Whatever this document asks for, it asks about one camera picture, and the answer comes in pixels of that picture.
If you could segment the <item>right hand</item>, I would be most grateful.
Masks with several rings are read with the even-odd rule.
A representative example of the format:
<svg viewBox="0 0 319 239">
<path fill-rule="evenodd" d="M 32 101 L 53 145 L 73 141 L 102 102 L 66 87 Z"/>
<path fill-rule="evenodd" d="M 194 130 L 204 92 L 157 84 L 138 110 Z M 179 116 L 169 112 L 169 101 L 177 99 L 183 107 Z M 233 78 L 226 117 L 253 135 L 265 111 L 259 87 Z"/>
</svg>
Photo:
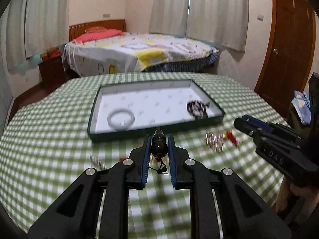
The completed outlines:
<svg viewBox="0 0 319 239">
<path fill-rule="evenodd" d="M 298 187 L 284 177 L 273 208 L 287 222 L 304 223 L 317 204 L 318 189 Z"/>
</svg>

